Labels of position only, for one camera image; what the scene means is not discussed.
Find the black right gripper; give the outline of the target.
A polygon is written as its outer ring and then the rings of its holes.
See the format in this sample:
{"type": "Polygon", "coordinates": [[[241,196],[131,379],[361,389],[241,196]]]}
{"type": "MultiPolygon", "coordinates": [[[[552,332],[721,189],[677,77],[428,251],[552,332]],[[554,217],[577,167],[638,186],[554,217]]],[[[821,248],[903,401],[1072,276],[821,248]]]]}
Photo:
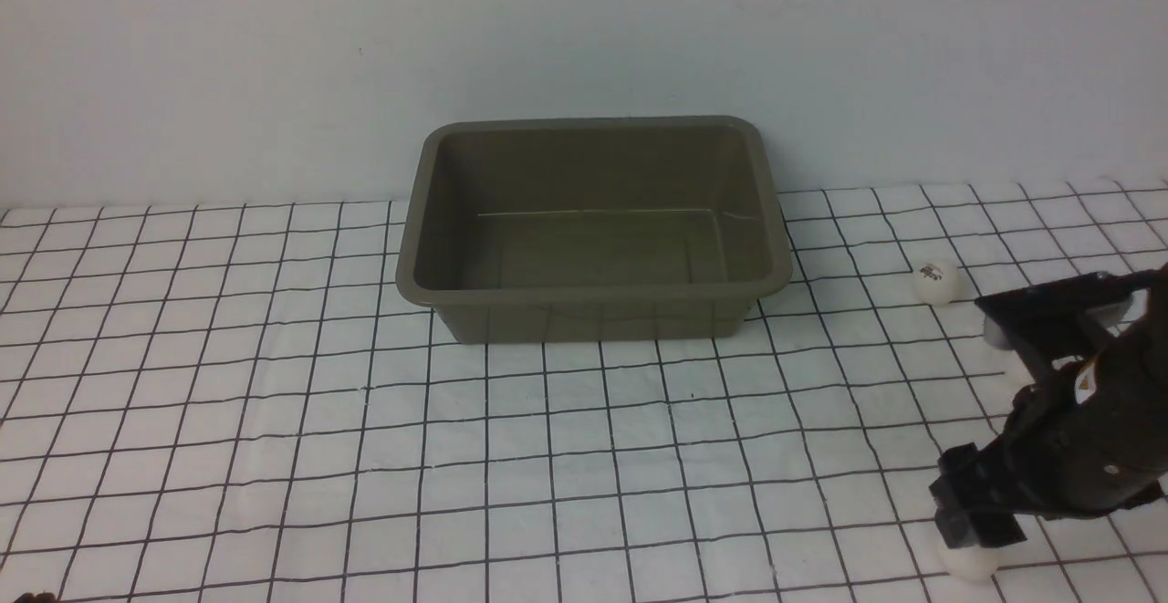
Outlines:
{"type": "Polygon", "coordinates": [[[1152,287],[1143,316],[1114,337],[1022,387],[990,465],[974,444],[940,453],[929,490],[945,548],[1021,545],[1013,515],[1104,517],[1163,498],[1163,287],[1152,287]]]}

